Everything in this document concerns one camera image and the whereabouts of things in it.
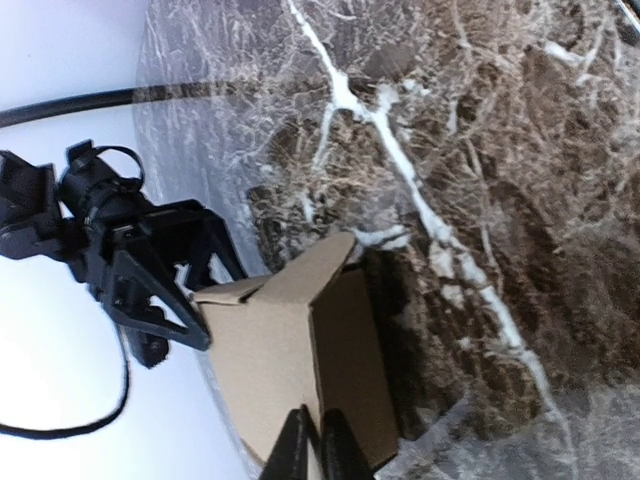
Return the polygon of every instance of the black camera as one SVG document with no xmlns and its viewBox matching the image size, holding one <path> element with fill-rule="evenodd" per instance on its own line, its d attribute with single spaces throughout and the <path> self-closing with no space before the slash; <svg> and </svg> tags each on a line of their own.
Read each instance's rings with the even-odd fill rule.
<svg viewBox="0 0 640 480">
<path fill-rule="evenodd" d="M 140 167 L 123 178 L 100 155 L 116 150 Z M 176 283 L 214 285 L 209 263 L 217 255 L 231 278 L 246 278 L 224 220 L 195 200 L 153 205 L 141 192 L 144 169 L 124 147 L 86 141 L 67 151 L 68 168 L 56 184 L 52 164 L 36 167 L 0 151 L 0 255 L 20 260 L 45 255 L 66 263 L 121 326 L 133 356 L 151 368 L 163 361 L 169 340 L 206 350 L 210 335 Z M 63 218 L 59 202 L 69 209 Z M 183 325 L 166 319 L 157 297 Z"/>
</svg>

